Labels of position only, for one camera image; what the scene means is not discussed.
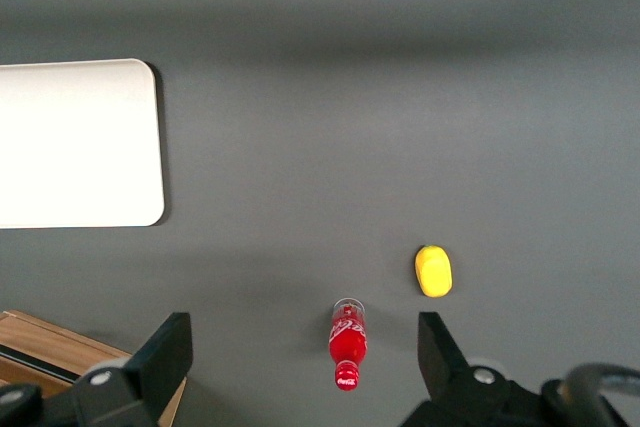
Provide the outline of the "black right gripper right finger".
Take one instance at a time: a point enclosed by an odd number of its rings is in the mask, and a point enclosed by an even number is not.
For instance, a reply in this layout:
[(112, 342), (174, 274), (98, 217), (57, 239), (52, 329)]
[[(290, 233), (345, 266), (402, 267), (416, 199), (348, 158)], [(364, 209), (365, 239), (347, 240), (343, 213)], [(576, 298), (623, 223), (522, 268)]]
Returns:
[(436, 312), (418, 316), (417, 358), (429, 399), (405, 427), (550, 424), (538, 394), (489, 366), (470, 364)]

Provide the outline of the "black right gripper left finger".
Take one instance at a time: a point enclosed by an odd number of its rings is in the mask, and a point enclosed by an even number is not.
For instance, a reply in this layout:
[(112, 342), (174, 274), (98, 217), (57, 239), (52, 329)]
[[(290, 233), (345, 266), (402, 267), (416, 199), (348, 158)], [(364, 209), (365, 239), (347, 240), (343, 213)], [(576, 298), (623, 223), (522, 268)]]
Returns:
[(129, 357), (100, 362), (46, 402), (46, 426), (157, 426), (193, 363), (191, 316), (176, 312)]

